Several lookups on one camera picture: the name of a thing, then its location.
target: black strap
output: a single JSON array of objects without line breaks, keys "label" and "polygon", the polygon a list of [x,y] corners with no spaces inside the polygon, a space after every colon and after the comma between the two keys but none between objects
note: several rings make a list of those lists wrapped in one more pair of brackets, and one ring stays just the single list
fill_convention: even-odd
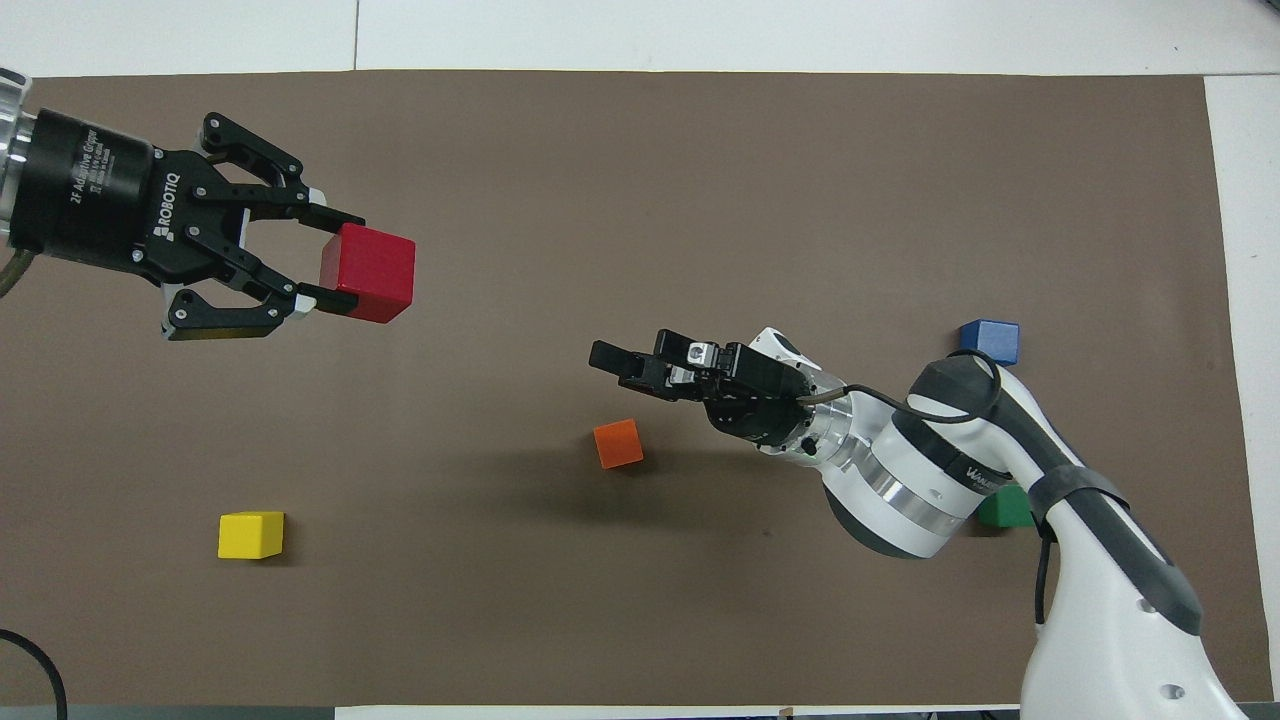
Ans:
[{"label": "black strap", "polygon": [[929,459],[952,480],[970,491],[988,496],[1009,484],[1012,475],[995,470],[951,445],[937,430],[908,413],[893,413],[893,427],[920,455]]},{"label": "black strap", "polygon": [[1073,492],[1084,488],[1102,491],[1124,506],[1125,510],[1129,509],[1129,501],[1102,474],[1079,465],[1059,465],[1044,473],[1044,477],[1032,483],[1030,489],[1027,491],[1027,498],[1030,501],[1032,516],[1036,518],[1036,525],[1044,525],[1044,514],[1048,512],[1050,507],[1053,507]]}]

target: yellow cube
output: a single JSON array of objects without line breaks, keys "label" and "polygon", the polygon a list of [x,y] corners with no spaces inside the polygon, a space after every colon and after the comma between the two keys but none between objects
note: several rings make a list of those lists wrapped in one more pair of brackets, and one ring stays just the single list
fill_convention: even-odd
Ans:
[{"label": "yellow cube", "polygon": [[218,520],[218,557],[261,560],[284,550],[284,512],[252,510]]}]

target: orange cube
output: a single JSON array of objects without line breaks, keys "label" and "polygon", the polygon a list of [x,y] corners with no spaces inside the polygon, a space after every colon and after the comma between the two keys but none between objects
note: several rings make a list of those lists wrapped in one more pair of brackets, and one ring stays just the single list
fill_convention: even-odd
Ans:
[{"label": "orange cube", "polygon": [[631,418],[595,428],[595,450],[600,454],[600,468],[605,470],[644,460],[640,430]]}]

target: cable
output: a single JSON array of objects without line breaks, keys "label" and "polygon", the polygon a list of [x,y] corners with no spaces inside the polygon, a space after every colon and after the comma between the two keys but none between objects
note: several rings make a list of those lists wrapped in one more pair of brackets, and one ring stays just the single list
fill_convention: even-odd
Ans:
[{"label": "cable", "polygon": [[951,355],[947,355],[947,357],[955,357],[956,355],[973,355],[974,357],[978,357],[979,360],[986,363],[987,368],[991,370],[991,389],[987,391],[987,400],[983,402],[982,410],[977,413],[969,413],[965,415],[934,415],[932,413],[923,413],[900,400],[895,400],[884,395],[883,392],[876,388],[870,388],[864,384],[856,384],[856,383],[845,386],[842,388],[827,391],[820,395],[805,395],[803,397],[797,397],[796,402],[799,402],[803,406],[822,405],[823,402],[831,402],[832,400],[838,400],[846,395],[860,392],[863,395],[879,400],[881,402],[888,405],[893,410],[900,410],[909,415],[915,415],[916,418],[927,420],[929,423],[942,423],[952,425],[986,418],[987,414],[991,413],[991,409],[996,406],[996,402],[1000,401],[1000,389],[1001,389],[1000,365],[997,365],[996,361],[992,360],[989,355],[978,350],[957,350]]},{"label": "cable", "polygon": [[27,272],[31,266],[31,261],[36,258],[36,254],[29,250],[14,250],[13,258],[5,263],[3,270],[0,270],[0,297],[9,295],[13,286],[18,284],[22,274]]},{"label": "cable", "polygon": [[1052,552],[1053,541],[1046,533],[1041,538],[1041,560],[1036,566],[1036,624],[1044,624],[1044,582],[1048,578],[1048,556]]},{"label": "cable", "polygon": [[63,685],[63,676],[58,673],[58,666],[54,665],[52,659],[45,651],[40,650],[38,644],[13,630],[0,629],[0,641],[12,642],[27,655],[35,657],[36,662],[40,662],[40,667],[45,671],[45,675],[49,675],[49,683],[54,687],[54,712],[58,715],[58,720],[67,720],[67,688]]}]

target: table surface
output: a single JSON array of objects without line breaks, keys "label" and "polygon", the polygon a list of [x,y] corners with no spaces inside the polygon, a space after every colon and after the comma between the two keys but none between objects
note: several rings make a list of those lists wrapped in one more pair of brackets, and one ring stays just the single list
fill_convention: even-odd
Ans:
[{"label": "table surface", "polygon": [[[1198,587],[1228,688],[1270,694],[1197,78],[353,73],[38,92],[170,147],[183,113],[150,106],[216,108],[287,138],[337,206],[420,242],[419,304],[385,328],[316,318],[175,347],[145,284],[52,261],[6,299],[28,380],[0,439],[0,607],[84,701],[1014,700],[1032,533],[874,556],[815,475],[585,366],[596,337],[769,323],[901,392],[980,315],[1024,323],[1018,372]],[[253,232],[306,277],[319,243]],[[625,416],[650,456],[602,473],[590,428]],[[216,516],[246,509],[289,514],[284,556],[214,557]]]}]

